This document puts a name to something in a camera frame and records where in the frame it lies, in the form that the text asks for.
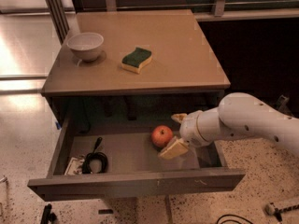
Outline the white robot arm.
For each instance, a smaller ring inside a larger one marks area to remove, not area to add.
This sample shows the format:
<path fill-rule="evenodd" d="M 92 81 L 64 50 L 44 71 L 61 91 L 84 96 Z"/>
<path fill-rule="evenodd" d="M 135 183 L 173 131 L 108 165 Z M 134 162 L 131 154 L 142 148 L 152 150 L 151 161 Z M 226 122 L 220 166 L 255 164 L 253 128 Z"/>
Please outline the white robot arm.
<path fill-rule="evenodd" d="M 218 140 L 268 139 L 299 155 L 299 119 L 285 115 L 256 97 L 235 92 L 207 111 L 175 114 L 179 136 L 172 138 L 159 157 L 171 160 L 191 147 L 206 147 Z"/>

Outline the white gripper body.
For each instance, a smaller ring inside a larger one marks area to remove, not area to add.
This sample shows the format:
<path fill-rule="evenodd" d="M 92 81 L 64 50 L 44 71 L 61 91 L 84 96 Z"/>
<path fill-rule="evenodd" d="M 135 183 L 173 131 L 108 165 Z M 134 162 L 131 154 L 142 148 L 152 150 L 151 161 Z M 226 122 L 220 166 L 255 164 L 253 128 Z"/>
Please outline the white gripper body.
<path fill-rule="evenodd" d="M 211 144 L 205 139 L 205 131 L 209 130 L 210 124 L 211 115 L 207 111 L 192 112 L 180 124 L 180 137 L 191 146 L 206 147 Z"/>

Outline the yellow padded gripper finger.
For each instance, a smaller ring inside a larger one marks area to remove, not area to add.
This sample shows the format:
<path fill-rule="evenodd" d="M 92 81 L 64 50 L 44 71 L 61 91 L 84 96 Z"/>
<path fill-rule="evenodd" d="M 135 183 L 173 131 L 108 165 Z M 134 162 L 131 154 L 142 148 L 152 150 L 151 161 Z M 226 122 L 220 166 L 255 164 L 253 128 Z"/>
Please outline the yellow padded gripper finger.
<path fill-rule="evenodd" d="M 165 160 L 171 160 L 189 151 L 189 145 L 182 139 L 174 136 L 164 147 L 158 156 Z"/>
<path fill-rule="evenodd" d="M 171 119 L 174 121 L 174 122 L 177 122 L 179 124 L 182 123 L 182 121 L 187 117 L 187 114 L 186 113 L 177 113 L 177 114 L 173 114 L 171 116 Z"/>

